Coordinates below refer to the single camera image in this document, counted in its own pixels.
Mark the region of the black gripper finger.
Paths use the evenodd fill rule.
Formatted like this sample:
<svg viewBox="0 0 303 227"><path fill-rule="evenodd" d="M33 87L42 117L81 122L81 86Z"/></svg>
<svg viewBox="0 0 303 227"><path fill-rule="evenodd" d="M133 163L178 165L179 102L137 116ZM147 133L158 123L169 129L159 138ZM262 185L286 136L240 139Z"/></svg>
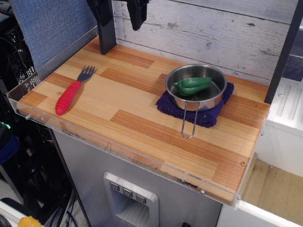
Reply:
<svg viewBox="0 0 303 227"><path fill-rule="evenodd" d="M134 31L140 29L143 22L147 19L147 5L149 0L127 0L127 9L129 12L132 28Z"/></svg>
<svg viewBox="0 0 303 227"><path fill-rule="evenodd" d="M106 26L112 19L108 0L86 0L98 24Z"/></svg>

